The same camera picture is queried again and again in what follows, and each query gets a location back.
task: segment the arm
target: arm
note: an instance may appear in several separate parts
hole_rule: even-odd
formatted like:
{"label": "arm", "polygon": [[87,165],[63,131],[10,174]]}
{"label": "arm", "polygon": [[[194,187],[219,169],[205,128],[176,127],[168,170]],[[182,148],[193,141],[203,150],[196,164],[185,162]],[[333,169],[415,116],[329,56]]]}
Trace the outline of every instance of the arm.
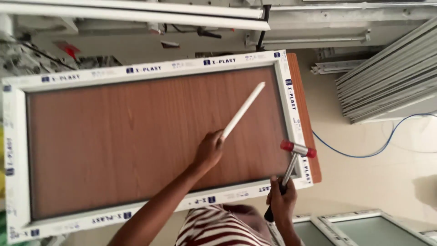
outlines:
{"label": "arm", "polygon": [[149,245],[193,185],[222,157],[222,132],[208,133],[200,143],[193,163],[138,210],[108,246]]}
{"label": "arm", "polygon": [[298,194],[292,179],[287,183],[287,192],[282,196],[279,190],[280,180],[271,177],[270,193],[267,196],[267,205],[271,205],[274,221],[286,246],[300,246],[301,240],[293,227],[293,210]]}

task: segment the hand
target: hand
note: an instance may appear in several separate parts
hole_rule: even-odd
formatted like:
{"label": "hand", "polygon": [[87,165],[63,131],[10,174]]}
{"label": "hand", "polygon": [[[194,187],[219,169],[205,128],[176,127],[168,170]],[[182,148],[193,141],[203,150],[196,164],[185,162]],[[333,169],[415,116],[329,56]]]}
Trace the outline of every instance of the hand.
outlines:
{"label": "hand", "polygon": [[208,171],[220,161],[223,154],[223,143],[225,141],[222,134],[223,129],[206,134],[197,148],[193,165],[205,167],[206,171]]}
{"label": "hand", "polygon": [[277,179],[276,176],[270,178],[271,188],[266,201],[266,204],[271,206],[274,221],[279,231],[287,230],[293,225],[293,210],[298,197],[291,178],[288,180],[287,192],[284,195],[281,195],[279,190],[280,182],[282,182],[282,178]]}

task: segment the person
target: person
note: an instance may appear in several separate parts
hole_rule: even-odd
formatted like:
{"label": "person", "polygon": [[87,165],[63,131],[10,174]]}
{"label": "person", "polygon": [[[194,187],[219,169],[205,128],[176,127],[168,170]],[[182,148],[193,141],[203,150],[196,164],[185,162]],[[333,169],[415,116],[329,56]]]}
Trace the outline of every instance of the person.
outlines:
{"label": "person", "polygon": [[[206,134],[199,144],[194,161],[175,180],[153,196],[114,235],[108,246],[149,245],[170,218],[193,185],[222,157],[223,130]],[[291,221],[297,193],[293,181],[283,196],[280,179],[271,178],[267,204],[271,205],[276,227],[286,246],[299,246],[301,240]],[[266,222],[246,205],[210,205],[189,210],[175,246],[272,245]]]}

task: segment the blue cable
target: blue cable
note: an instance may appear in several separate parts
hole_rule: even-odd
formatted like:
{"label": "blue cable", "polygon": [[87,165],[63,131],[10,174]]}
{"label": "blue cable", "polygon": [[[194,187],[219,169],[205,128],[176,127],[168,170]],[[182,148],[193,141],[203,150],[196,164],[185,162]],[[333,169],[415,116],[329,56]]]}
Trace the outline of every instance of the blue cable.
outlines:
{"label": "blue cable", "polygon": [[314,131],[312,131],[312,134],[314,134],[314,136],[315,136],[317,139],[319,139],[320,142],[322,142],[324,145],[328,146],[330,149],[332,149],[333,151],[335,151],[335,152],[337,152],[337,153],[339,153],[339,154],[345,155],[345,156],[347,156],[347,157],[353,157],[353,158],[367,158],[367,157],[372,157],[372,156],[378,155],[378,154],[380,154],[381,152],[383,152],[383,151],[385,150],[385,148],[387,147],[387,145],[390,143],[390,140],[392,139],[392,136],[393,136],[393,134],[395,133],[395,131],[396,131],[396,129],[398,128],[398,126],[399,126],[399,125],[400,125],[404,120],[406,120],[406,119],[408,119],[408,118],[410,118],[410,117],[413,117],[413,116],[417,116],[417,115],[428,115],[428,116],[434,116],[434,117],[437,117],[436,115],[433,115],[433,114],[421,113],[421,114],[413,114],[413,115],[410,115],[410,116],[404,118],[403,120],[401,120],[401,121],[400,121],[400,122],[395,126],[395,128],[393,128],[392,133],[391,133],[390,136],[388,137],[387,142],[386,142],[386,143],[381,147],[381,149],[378,150],[376,153],[371,154],[371,155],[356,156],[356,155],[348,155],[348,154],[345,154],[345,153],[340,152],[340,151],[334,149],[333,147],[331,147],[329,144],[327,144],[325,141],[323,141],[319,136],[317,136],[317,134],[316,134]]}

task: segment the red and white striped shirt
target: red and white striped shirt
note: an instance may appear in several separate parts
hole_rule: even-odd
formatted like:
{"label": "red and white striped shirt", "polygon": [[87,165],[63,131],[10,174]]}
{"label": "red and white striped shirt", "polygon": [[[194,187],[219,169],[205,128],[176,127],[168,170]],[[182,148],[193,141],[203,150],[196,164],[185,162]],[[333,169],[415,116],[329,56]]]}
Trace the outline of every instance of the red and white striped shirt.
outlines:
{"label": "red and white striped shirt", "polygon": [[188,212],[175,246],[271,246],[271,242],[221,205]]}

